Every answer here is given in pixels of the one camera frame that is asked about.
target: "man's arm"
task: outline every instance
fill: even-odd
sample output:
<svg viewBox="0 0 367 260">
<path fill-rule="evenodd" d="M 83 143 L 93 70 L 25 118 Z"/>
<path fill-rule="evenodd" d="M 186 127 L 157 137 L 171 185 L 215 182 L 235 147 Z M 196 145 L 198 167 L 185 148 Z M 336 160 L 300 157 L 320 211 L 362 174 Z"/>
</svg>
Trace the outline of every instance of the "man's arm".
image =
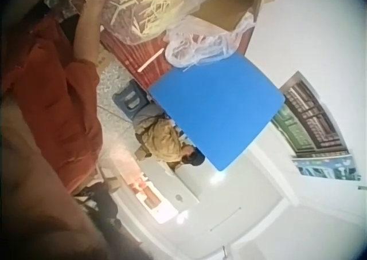
<svg viewBox="0 0 367 260">
<path fill-rule="evenodd" d="M 105 0 L 87 0 L 81 13 L 74 40 L 74 57 L 97 63 L 100 24 Z"/>
</svg>

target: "tiled floor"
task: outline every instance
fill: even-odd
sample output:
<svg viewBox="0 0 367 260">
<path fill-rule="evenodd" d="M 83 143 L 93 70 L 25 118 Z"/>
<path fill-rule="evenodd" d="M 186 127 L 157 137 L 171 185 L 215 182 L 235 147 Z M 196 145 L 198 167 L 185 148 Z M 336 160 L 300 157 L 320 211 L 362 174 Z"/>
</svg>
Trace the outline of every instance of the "tiled floor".
<svg viewBox="0 0 367 260">
<path fill-rule="evenodd" d="M 113 61 L 101 74 L 97 88 L 98 117 L 103 129 L 100 165 L 120 173 L 130 184 L 140 176 L 133 152 L 139 148 L 130 120 L 114 104 L 112 95 L 121 91 L 131 79 L 118 61 Z"/>
</svg>

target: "plastic bag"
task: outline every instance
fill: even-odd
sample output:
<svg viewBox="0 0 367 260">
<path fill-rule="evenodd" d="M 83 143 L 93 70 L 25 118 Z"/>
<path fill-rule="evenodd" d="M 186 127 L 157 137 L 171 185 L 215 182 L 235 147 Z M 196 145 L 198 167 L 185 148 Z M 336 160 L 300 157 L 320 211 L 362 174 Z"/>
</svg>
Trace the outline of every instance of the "plastic bag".
<svg viewBox="0 0 367 260">
<path fill-rule="evenodd" d="M 200 0 L 107 0 L 102 25 L 135 45 L 159 36 L 199 6 Z"/>
<path fill-rule="evenodd" d="M 178 68 L 222 60 L 237 50 L 242 35 L 254 25 L 249 12 L 232 32 L 189 15 L 167 30 L 166 59 Z"/>
</svg>

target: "chair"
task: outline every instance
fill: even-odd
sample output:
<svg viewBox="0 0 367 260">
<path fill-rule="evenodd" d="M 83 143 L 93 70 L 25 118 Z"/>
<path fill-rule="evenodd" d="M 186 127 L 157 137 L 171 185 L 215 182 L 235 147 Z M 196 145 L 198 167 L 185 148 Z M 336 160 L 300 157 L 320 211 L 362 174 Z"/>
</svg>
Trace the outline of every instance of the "chair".
<svg viewBox="0 0 367 260">
<path fill-rule="evenodd" d="M 134 80 L 120 93 L 115 93 L 112 100 L 130 120 L 149 103 L 147 93 Z"/>
</svg>

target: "blue panel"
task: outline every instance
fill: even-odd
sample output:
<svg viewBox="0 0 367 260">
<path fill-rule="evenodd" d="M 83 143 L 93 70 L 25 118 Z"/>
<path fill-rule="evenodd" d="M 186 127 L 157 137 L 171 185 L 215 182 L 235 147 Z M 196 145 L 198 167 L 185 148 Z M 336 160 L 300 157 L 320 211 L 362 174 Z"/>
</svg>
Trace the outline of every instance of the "blue panel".
<svg viewBox="0 0 367 260">
<path fill-rule="evenodd" d="M 150 93 L 219 171 L 284 103 L 272 82 L 239 54 L 185 72 L 172 69 Z"/>
</svg>

